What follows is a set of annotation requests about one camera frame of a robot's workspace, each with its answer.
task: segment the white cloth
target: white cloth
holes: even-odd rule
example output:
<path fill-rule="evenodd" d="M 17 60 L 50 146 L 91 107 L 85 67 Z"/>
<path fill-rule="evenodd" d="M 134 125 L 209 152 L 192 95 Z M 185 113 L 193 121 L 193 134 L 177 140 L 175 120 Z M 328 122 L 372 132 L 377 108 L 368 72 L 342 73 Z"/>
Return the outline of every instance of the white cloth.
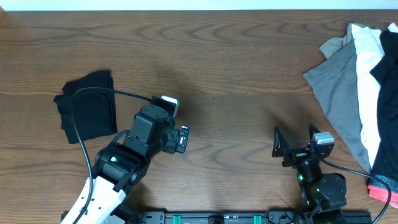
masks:
<path fill-rule="evenodd" d="M 370 74 L 370 71 L 384 56 L 380 43 L 381 31 L 368 27 L 361 28 L 354 24 L 351 28 L 357 55 L 359 117 L 362 122 L 361 141 L 368 150 L 369 162 L 372 167 L 380 145 L 377 128 L 377 99 L 380 84 Z M 388 29 L 391 32 L 398 32 L 398 27 L 395 24 L 391 24 Z"/>

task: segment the white background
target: white background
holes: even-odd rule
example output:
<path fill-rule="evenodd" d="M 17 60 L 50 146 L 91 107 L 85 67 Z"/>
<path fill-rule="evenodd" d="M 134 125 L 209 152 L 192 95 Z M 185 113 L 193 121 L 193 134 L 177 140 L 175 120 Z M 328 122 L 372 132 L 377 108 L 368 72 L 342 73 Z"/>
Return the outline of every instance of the white background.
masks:
<path fill-rule="evenodd" d="M 398 9 L 398 0 L 0 0 L 6 11 Z"/>

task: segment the wooden tabletop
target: wooden tabletop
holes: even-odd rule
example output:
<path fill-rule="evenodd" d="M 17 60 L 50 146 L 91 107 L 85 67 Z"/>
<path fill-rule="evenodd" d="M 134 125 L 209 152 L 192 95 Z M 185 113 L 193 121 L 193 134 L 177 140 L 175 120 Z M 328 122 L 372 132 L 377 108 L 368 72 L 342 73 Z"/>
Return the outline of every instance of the wooden tabletop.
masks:
<path fill-rule="evenodd" d="M 386 28 L 397 11 L 8 12 L 0 19 L 0 223 L 59 223 L 88 176 L 60 129 L 65 82 L 111 69 L 114 88 L 180 100 L 185 154 L 161 152 L 127 198 L 138 208 L 266 210 L 305 206 L 295 170 L 271 158 L 279 125 L 293 146 L 307 125 L 329 131 L 329 161 L 362 170 L 302 74 L 349 22 Z M 119 130 L 144 101 L 116 96 Z M 112 136 L 86 142 L 91 161 Z M 340 172 L 322 164 L 323 171 Z M 366 179 L 347 178 L 346 209 L 369 210 Z M 389 208 L 380 223 L 395 223 Z"/>

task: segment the pile of cloth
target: pile of cloth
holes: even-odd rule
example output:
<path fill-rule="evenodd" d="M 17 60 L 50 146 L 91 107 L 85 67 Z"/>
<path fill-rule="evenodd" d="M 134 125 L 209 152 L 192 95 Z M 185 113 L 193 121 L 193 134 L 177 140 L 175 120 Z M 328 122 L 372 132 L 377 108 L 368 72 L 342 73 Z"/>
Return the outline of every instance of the pile of cloth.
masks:
<path fill-rule="evenodd" d="M 327 58 L 304 73 L 331 125 L 358 163 L 392 190 L 398 208 L 398 27 L 370 29 L 349 24 L 346 36 L 325 42 Z M 381 183 L 369 196 L 387 201 Z"/>

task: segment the gray cloth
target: gray cloth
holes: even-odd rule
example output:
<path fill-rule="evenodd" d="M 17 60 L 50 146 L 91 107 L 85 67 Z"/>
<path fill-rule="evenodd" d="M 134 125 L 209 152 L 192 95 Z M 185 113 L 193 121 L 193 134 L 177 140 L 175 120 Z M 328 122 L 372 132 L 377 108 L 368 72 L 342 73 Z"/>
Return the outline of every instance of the gray cloth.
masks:
<path fill-rule="evenodd" d="M 327 44 L 322 46 L 323 52 L 328 51 Z M 336 45 L 330 46 L 329 52 L 336 49 Z M 348 43 L 328 60 L 305 73 L 304 78 L 311 85 L 330 124 L 347 144 L 358 163 L 370 173 L 368 151 L 362 145 L 360 135 L 362 124 L 359 118 L 354 42 Z"/>
<path fill-rule="evenodd" d="M 324 54 L 324 56 L 326 58 L 330 58 L 337 51 L 339 51 L 343 47 L 347 46 L 349 43 L 351 43 L 354 40 L 352 30 L 351 30 L 352 24 L 355 24 L 362 28 L 366 27 L 365 25 L 362 25 L 362 24 L 350 23 L 350 24 L 348 24 L 348 27 L 347 27 L 347 34 L 344 37 L 334 37 L 334 38 L 326 41 L 319 48 L 319 50 Z"/>

